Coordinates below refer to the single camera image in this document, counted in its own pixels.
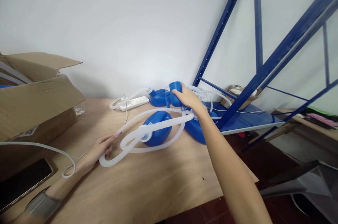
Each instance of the blue shelf frame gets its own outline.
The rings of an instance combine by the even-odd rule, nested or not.
[[[262,39],[262,13],[261,13],[261,0],[254,0],[255,2],[255,41],[256,41],[256,74],[242,91],[242,93],[236,97],[231,93],[223,90],[222,88],[216,86],[215,84],[207,81],[202,78],[206,70],[206,67],[211,59],[211,56],[217,46],[217,43],[220,39],[220,36],[226,26],[226,23],[232,13],[232,10],[236,4],[237,0],[228,0],[221,19],[216,27],[216,31],[211,39],[211,42],[208,46],[206,54],[203,58],[203,61],[199,67],[199,70],[196,74],[195,80],[193,82],[194,86],[198,86],[200,81],[207,83],[213,88],[219,90],[223,94],[231,96],[235,99],[231,107],[225,112],[221,119],[218,120],[217,127],[221,129],[229,120],[236,114],[238,109],[245,103],[245,101],[251,96],[251,94],[257,89],[269,88],[283,94],[299,98],[305,103],[296,109],[294,112],[290,113],[283,121],[287,122],[294,115],[299,113],[305,107],[310,105],[316,99],[321,97],[323,94],[327,93],[330,89],[335,87],[338,84],[338,79],[330,83],[329,77],[329,59],[328,59],[328,45],[327,45],[327,27],[326,21],[328,18],[337,10],[338,0],[314,0],[313,3],[309,6],[306,12],[294,25],[294,27],[289,31],[286,37],[282,42],[277,46],[275,51],[270,55],[270,57],[263,63],[263,39]],[[323,36],[324,36],[324,60],[325,60],[325,82],[326,87],[316,94],[311,99],[305,99],[291,93],[287,93],[282,90],[278,90],[272,87],[269,87],[269,83],[278,75],[278,73],[291,61],[291,59],[298,53],[298,51],[311,39],[311,37],[323,27]],[[257,141],[250,144],[249,147],[257,144],[264,139],[269,133],[277,129],[276,126],[272,127],[268,132],[263,134]]]

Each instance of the wrist strap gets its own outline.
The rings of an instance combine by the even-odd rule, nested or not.
[[[50,218],[56,209],[61,205],[62,200],[47,196],[45,192],[48,188],[49,187],[45,188],[39,194],[37,194],[28,203],[25,211],[43,219]]]

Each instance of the phone screen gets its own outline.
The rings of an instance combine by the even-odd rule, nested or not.
[[[41,159],[31,166],[0,183],[0,212],[7,209],[12,202],[20,200],[53,173],[45,159]]]

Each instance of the pink item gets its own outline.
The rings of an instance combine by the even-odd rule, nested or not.
[[[338,127],[338,124],[325,118],[325,117],[322,117],[320,115],[317,115],[317,114],[314,114],[314,113],[310,113],[310,114],[306,114],[307,116],[311,117],[311,118],[314,118],[324,124],[327,124],[328,126],[332,126],[332,127]]]

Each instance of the blue plastic container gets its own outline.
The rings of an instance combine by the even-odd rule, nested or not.
[[[152,91],[150,93],[150,98],[149,98],[149,102],[152,106],[155,107],[163,107],[167,105],[167,95],[165,95],[165,89],[159,89],[156,91]]]
[[[144,125],[148,125],[149,123],[155,124],[159,123],[161,121],[166,121],[171,119],[171,116],[166,111],[157,111],[154,114],[152,114],[148,119],[143,123]],[[145,142],[145,144],[149,147],[154,147],[157,145],[161,145],[165,142],[165,140],[168,138],[171,131],[171,126],[167,128],[163,128],[157,131],[152,132],[152,137],[150,140]]]
[[[170,88],[170,102],[172,103],[172,105],[174,105],[175,107],[181,107],[182,103],[181,101],[177,98],[177,96],[175,94],[173,94],[171,91],[173,89],[177,89],[179,92],[182,92],[182,85],[180,81],[175,81],[169,84],[169,88]]]
[[[0,88],[13,87],[12,85],[0,85]]]
[[[209,115],[210,117],[218,117],[215,112],[209,112]],[[201,124],[198,120],[192,119],[190,121],[187,121],[184,126],[184,129],[199,143],[206,145]]]

